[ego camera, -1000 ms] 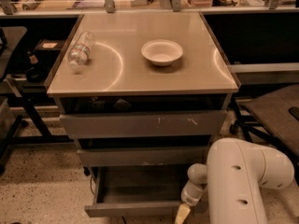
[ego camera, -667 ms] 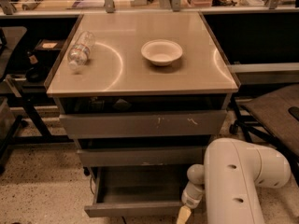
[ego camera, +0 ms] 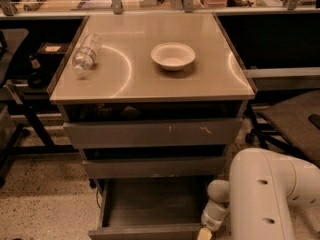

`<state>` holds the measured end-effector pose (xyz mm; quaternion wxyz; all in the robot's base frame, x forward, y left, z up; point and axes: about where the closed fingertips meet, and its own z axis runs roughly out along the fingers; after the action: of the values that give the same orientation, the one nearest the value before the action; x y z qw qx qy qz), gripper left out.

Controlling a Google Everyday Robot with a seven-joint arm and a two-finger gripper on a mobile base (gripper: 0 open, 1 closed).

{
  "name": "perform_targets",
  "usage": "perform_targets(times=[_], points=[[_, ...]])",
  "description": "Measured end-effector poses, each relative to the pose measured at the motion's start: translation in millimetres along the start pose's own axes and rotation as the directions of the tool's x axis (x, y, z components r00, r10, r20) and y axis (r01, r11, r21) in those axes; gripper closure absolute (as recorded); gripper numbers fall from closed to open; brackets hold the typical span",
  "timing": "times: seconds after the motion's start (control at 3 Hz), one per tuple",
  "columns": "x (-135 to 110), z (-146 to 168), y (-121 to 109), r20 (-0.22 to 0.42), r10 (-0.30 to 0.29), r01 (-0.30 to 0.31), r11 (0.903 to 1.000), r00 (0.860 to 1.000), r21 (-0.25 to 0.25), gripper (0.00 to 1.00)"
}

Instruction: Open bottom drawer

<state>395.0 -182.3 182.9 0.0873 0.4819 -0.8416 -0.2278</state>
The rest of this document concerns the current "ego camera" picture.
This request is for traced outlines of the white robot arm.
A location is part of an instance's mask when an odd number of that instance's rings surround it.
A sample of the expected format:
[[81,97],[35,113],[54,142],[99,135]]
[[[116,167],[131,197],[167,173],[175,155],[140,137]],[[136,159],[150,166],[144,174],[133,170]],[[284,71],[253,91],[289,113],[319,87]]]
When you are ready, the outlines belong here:
[[291,205],[320,203],[320,169],[302,159],[261,148],[238,152],[229,179],[207,188],[197,240],[211,240],[231,217],[232,240],[295,240]]

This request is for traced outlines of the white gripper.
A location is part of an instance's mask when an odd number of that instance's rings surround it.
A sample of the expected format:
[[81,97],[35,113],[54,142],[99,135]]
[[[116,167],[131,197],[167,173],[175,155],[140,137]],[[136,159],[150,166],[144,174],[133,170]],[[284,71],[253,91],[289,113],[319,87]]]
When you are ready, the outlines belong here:
[[203,209],[201,223],[205,226],[199,230],[197,240],[211,240],[229,213],[229,182],[213,180],[207,187],[208,202]]

